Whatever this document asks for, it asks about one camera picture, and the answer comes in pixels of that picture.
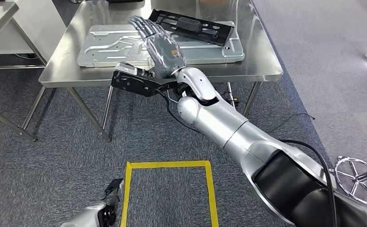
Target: metal table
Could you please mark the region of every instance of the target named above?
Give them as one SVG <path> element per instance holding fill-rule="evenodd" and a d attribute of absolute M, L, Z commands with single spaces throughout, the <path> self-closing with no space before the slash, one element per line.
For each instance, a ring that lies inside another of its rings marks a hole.
<path fill-rule="evenodd" d="M 24 33 L 22 28 L 18 25 L 18 23 L 12 18 L 14 14 L 19 10 L 19 7 L 14 2 L 0 2 L 0 30 L 9 22 L 12 23 L 12 25 L 15 27 L 15 29 L 18 31 L 18 33 L 21 35 L 21 37 L 24 39 L 26 44 L 32 49 L 32 51 L 37 55 L 37 57 L 42 61 L 44 64 L 43 66 L 35 66 L 35 65 L 24 65 L 24 66 L 0 66 L 0 69 L 31 69 L 31 68 L 44 68 L 47 64 L 47 61 L 42 57 L 40 52 L 37 50 L 35 45 L 32 43 L 32 41 L 27 37 L 27 35 Z M 0 114 L 0 121 L 20 133 L 21 135 L 25 136 L 31 141 L 35 140 L 35 137 L 33 137 L 31 134 L 26 132 L 26 128 L 28 124 L 30 123 L 30 120 L 32 119 L 33 113 L 36 110 L 37 105 L 39 104 L 39 101 L 41 97 L 43 96 L 45 87 L 42 87 L 42 89 L 39 92 L 39 95 L 37 96 L 36 100 L 34 101 L 34 104 L 32 108 L 30 109 L 25 122 L 21 127 L 13 123 L 12 121 L 8 120 L 6 117 Z"/>
<path fill-rule="evenodd" d="M 172 11 L 210 21 L 233 21 L 238 30 L 246 57 L 232 64 L 191 65 L 203 71 L 211 82 L 255 82 L 248 97 L 244 115 L 264 81 L 277 81 L 282 67 L 272 48 L 260 19 L 249 0 L 145 0 L 132 3 L 84 1 L 80 4 L 50 62 L 39 78 L 45 87 L 65 87 L 106 141 L 105 123 L 112 95 L 110 87 L 102 125 L 73 87 L 109 87 L 113 68 L 81 68 L 76 59 L 93 25 L 127 24 L 133 15 L 148 18 L 152 9 Z"/>

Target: black cable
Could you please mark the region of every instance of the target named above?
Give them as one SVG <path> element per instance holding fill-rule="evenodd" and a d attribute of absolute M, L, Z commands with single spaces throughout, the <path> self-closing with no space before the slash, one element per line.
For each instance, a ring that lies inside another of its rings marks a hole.
<path fill-rule="evenodd" d="M 222 93 L 222 94 L 220 94 L 220 95 L 221 95 L 221 96 L 223 96 L 223 95 L 225 95 L 225 94 L 232 94 L 232 92 L 227 91 L 227 92 L 224 92 L 224 93 Z"/>
<path fill-rule="evenodd" d="M 166 104 L 167 104 L 167 111 L 168 111 L 168 113 L 177 121 L 177 122 L 179 122 L 181 125 L 183 125 L 183 126 L 185 126 L 186 128 L 188 128 L 188 129 L 190 129 L 190 130 L 192 130 L 192 131 L 195 131 L 195 132 L 197 132 L 197 133 L 200 133 L 200 134 L 202 134 L 201 132 L 199 132 L 199 131 L 197 131 L 196 129 L 193 129 L 193 128 L 190 128 L 189 126 L 187 126 L 185 123 L 183 123 L 183 122 L 181 122 L 175 115 L 173 115 L 173 113 L 171 112 L 171 110 L 170 110 L 170 101 L 169 101 L 169 99 L 168 99 L 168 97 L 162 92 L 162 91 L 160 91 L 160 90 L 158 90 L 158 89 L 155 89 L 155 91 L 158 93 L 158 94 L 160 94 L 164 99 L 165 99 L 165 102 L 166 102 Z"/>
<path fill-rule="evenodd" d="M 35 57 L 35 58 L 28 58 L 28 57 L 21 56 L 21 55 L 19 55 L 19 54 L 17 54 L 17 53 L 15 53 L 14 55 L 16 55 L 16 56 L 17 56 L 17 57 L 19 57 L 19 58 L 23 58 L 23 59 L 27 59 L 27 60 L 35 60 L 35 59 L 38 59 L 38 57 Z"/>
<path fill-rule="evenodd" d="M 315 117 L 313 117 L 313 116 L 311 116 L 311 115 L 309 115 L 309 114 L 307 114 L 307 113 L 297 113 L 297 114 L 294 114 L 294 115 L 292 115 L 292 116 L 290 116 L 290 117 L 288 117 L 285 121 L 283 121 L 282 123 L 280 123 L 278 126 L 276 126 L 275 128 L 273 128 L 272 130 L 270 130 L 269 132 L 268 132 L 268 134 L 269 133 L 271 133 L 271 132 L 273 132 L 273 131 L 275 131 L 275 130 L 277 130 L 278 128 L 280 128 L 280 127 L 282 127 L 282 125 L 284 125 L 284 124 L 286 124 L 292 117 L 294 117 L 294 116 L 299 116 L 299 115 L 307 115 L 307 116 L 309 116 L 309 117 L 311 117 L 313 120 L 315 120 L 316 118 Z"/>
<path fill-rule="evenodd" d="M 331 181 L 331 175 L 329 174 L 329 169 L 328 169 L 328 165 L 326 164 L 324 158 L 321 156 L 321 154 L 311 145 L 306 144 L 304 142 L 301 141 L 297 141 L 297 140 L 279 140 L 281 142 L 284 143 L 295 143 L 295 144 L 299 144 L 302 145 L 306 148 L 309 148 L 310 150 L 312 150 L 318 157 L 318 159 L 320 159 L 321 161 L 321 165 L 324 169 L 324 174 L 326 177 L 326 185 L 327 185 L 327 189 L 328 189 L 328 195 L 329 195 L 329 203 L 331 205 L 331 212 L 332 212 L 332 227 L 336 227 L 337 226 L 337 217 L 336 217 L 336 205 L 335 205 L 335 195 L 333 194 L 333 186 L 332 186 L 332 181 Z"/>

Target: metal tray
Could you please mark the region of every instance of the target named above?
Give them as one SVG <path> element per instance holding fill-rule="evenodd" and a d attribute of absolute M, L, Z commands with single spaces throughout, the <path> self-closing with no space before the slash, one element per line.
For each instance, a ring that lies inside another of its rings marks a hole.
<path fill-rule="evenodd" d="M 219 22 L 234 26 L 232 21 Z M 245 58 L 236 28 L 225 46 L 171 34 L 181 47 L 187 64 L 219 64 Z M 124 61 L 134 66 L 154 66 L 143 41 L 131 25 L 95 25 L 90 28 L 77 57 L 83 67 L 114 67 Z"/>

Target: yellow tape square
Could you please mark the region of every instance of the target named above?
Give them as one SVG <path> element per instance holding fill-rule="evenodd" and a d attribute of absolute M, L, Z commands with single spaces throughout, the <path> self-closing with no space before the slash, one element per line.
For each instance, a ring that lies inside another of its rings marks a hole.
<path fill-rule="evenodd" d="M 210 216 L 211 216 L 211 227 L 218 227 L 218 216 L 217 216 L 217 204 L 215 202 L 215 192 L 213 183 L 213 174 L 211 172 L 210 161 L 181 161 L 181 162 L 137 162 L 137 163 L 126 163 L 125 172 L 125 190 L 123 196 L 123 207 L 121 217 L 121 227 L 126 227 L 126 221 L 128 219 L 128 203 L 129 203 L 129 190 L 130 190 L 130 179 L 132 177 L 132 169 L 148 169 L 148 168 L 178 168 L 178 167 L 204 167 L 205 178 L 207 181 L 208 189 L 208 202 L 210 204 Z"/>

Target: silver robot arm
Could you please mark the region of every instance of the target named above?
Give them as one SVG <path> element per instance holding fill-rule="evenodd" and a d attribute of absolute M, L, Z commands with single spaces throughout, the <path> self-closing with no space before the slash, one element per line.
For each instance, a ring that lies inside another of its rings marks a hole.
<path fill-rule="evenodd" d="M 330 226 L 326 186 L 327 178 L 335 185 L 333 176 L 327 177 L 312 158 L 260 130 L 225 102 L 202 71 L 186 66 L 181 49 L 162 27 L 141 17 L 129 23 L 138 30 L 155 67 L 146 71 L 118 63 L 111 85 L 164 98 L 162 92 L 174 88 L 180 117 L 239 164 L 254 195 L 273 216 L 297 227 Z M 336 192 L 335 202 L 338 227 L 367 227 L 366 208 Z M 106 208 L 97 203 L 62 226 L 110 226 L 113 208 Z"/>
<path fill-rule="evenodd" d="M 254 195 L 273 216 L 297 227 L 330 226 L 326 176 L 316 161 L 250 123 L 200 70 L 184 68 L 175 75 L 178 82 L 185 78 L 194 91 L 202 91 L 179 99 L 181 118 L 239 164 Z M 330 179 L 336 187 L 332 175 Z M 367 208 L 339 193 L 335 201 L 338 226 L 367 227 Z"/>

